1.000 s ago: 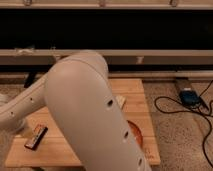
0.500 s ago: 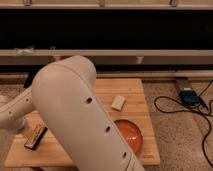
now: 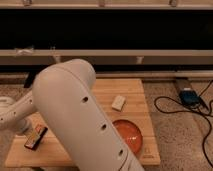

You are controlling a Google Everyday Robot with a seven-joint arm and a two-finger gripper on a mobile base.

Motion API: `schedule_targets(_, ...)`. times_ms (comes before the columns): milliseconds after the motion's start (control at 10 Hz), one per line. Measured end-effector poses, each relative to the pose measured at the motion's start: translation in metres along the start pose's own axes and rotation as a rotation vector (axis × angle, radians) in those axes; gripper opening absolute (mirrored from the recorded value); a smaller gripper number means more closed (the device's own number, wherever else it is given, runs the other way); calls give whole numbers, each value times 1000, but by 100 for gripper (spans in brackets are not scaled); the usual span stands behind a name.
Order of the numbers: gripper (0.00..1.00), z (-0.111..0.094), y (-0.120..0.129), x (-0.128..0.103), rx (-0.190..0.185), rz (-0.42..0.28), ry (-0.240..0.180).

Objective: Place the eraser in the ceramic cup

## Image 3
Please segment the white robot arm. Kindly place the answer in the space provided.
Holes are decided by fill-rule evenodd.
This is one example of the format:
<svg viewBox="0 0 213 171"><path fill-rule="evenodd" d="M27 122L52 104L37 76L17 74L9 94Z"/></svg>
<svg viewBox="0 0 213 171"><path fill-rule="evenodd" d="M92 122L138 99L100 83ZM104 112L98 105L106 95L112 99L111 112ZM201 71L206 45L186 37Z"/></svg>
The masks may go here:
<svg viewBox="0 0 213 171"><path fill-rule="evenodd" d="M91 92L95 79L82 59L47 67L0 112L0 130L39 112L80 171L145 171Z"/></svg>

